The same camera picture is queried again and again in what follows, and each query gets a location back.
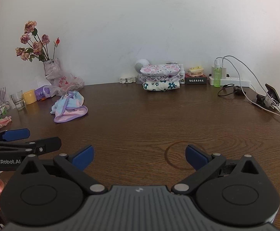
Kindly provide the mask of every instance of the spray bottle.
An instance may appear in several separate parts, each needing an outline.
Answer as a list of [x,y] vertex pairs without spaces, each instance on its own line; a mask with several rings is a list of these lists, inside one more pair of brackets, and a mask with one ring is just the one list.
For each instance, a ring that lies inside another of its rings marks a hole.
[[215,68],[214,68],[214,87],[220,87],[220,78],[221,78],[221,69],[218,62],[218,59],[215,59]]
[[180,84],[185,84],[185,70],[183,64],[179,64],[180,67]]

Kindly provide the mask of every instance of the small bottle with cap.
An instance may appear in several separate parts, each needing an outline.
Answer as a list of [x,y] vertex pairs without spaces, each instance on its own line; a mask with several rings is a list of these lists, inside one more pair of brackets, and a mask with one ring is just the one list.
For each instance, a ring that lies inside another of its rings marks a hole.
[[184,70],[184,65],[179,64],[180,67],[180,84],[185,84],[185,70]]

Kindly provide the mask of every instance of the yellow package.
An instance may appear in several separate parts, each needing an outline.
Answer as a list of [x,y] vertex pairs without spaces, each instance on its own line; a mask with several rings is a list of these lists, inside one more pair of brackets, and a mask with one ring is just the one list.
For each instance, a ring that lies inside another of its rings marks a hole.
[[203,71],[204,71],[204,68],[202,68],[201,66],[197,66],[197,67],[188,69],[188,73],[190,73],[190,74],[201,73]]

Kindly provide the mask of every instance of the flower stem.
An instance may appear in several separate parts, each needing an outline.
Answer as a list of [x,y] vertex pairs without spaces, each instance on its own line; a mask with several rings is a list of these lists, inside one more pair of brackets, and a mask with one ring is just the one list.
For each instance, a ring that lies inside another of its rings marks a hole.
[[32,54],[32,53],[30,53],[31,55],[33,55],[33,56],[35,56],[39,61],[40,61],[40,59],[39,59],[39,57],[37,56],[37,55],[34,55],[34,54]]
[[49,61],[49,58],[45,55],[45,52],[44,52],[44,50],[42,49],[42,54],[43,54],[43,56],[44,56],[44,58],[45,58],[45,60],[44,61]]
[[46,44],[46,48],[47,48],[47,55],[48,55],[48,58],[49,58],[48,44]]
[[[42,40],[40,40],[40,38],[39,38],[39,35],[37,34],[37,37],[38,37],[38,39],[39,39],[39,41],[42,43]],[[46,48],[45,48],[45,46],[44,45],[42,45],[43,46],[43,48],[45,49],[45,51],[46,51],[46,53],[47,53],[47,50],[46,50]],[[48,55],[46,55],[46,57],[48,58],[48,61],[50,60],[49,59],[49,56]]]
[[54,44],[54,50],[53,50],[53,59],[54,59],[54,53],[56,51],[56,45]]
[[[32,36],[34,36],[33,34],[32,34]],[[34,38],[35,38],[35,40],[38,42],[38,40],[36,39],[36,37],[34,36]]]

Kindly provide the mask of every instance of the flower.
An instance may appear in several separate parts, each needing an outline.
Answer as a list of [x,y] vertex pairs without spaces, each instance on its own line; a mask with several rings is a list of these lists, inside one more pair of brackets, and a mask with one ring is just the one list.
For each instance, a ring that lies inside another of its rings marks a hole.
[[30,57],[30,53],[22,52],[21,59],[26,61]]
[[22,35],[20,37],[20,42],[23,43],[23,44],[27,44],[27,42],[30,40],[30,36],[28,33],[25,33],[24,35]]
[[56,47],[59,45],[59,43],[60,43],[60,39],[58,38],[56,39],[56,43],[55,43]]
[[24,33],[32,33],[36,25],[36,21],[28,21],[24,26]]
[[20,55],[22,55],[23,50],[21,50],[20,48],[16,48],[16,53],[17,53],[17,56],[20,56]]
[[41,55],[42,54],[42,42],[33,42],[32,47],[33,47],[33,54],[34,55]]
[[171,83],[171,82],[169,82],[169,89],[175,89],[175,87],[176,87],[177,85],[175,85],[174,84],[174,82],[173,83]]
[[42,44],[46,45],[50,42],[49,40],[49,36],[47,36],[46,34],[42,35]]

